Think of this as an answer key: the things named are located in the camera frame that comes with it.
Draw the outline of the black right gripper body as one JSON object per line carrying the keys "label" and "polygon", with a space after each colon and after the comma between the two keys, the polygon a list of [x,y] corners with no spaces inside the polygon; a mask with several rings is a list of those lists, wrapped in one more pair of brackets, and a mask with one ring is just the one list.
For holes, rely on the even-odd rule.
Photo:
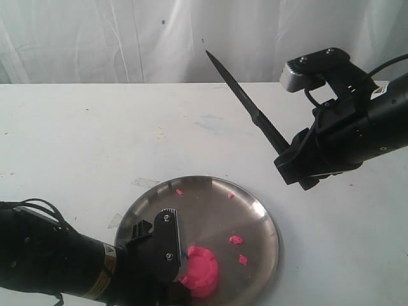
{"label": "black right gripper body", "polygon": [[306,177],[325,179],[407,146],[407,93],[353,95],[322,110],[293,145],[303,145]]}

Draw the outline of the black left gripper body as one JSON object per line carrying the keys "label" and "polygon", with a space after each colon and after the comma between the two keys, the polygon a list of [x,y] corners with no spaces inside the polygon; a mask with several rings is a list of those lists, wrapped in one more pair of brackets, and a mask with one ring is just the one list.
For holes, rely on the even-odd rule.
{"label": "black left gripper body", "polygon": [[106,305],[189,305],[191,291],[178,280],[186,260],[177,278],[170,284],[158,281],[147,268],[137,263],[129,255],[126,246],[114,247],[105,245],[106,259],[114,262],[106,264],[110,277],[109,286],[105,289]]}

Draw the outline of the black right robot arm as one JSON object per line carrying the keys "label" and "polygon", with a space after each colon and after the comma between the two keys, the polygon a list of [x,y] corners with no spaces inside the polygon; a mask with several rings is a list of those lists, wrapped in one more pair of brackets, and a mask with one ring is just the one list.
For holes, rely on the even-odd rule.
{"label": "black right robot arm", "polygon": [[383,88],[371,84],[315,108],[313,125],[299,132],[275,166],[290,185],[325,179],[407,146],[407,75]]}

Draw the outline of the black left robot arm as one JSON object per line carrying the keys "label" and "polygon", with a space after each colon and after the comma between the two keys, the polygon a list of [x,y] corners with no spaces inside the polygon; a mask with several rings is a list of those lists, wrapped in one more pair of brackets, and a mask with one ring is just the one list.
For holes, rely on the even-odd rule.
{"label": "black left robot arm", "polygon": [[183,252],[176,210],[140,221],[129,241],[110,245],[79,233],[51,203],[1,203],[1,287],[106,305],[189,305],[179,280]]}

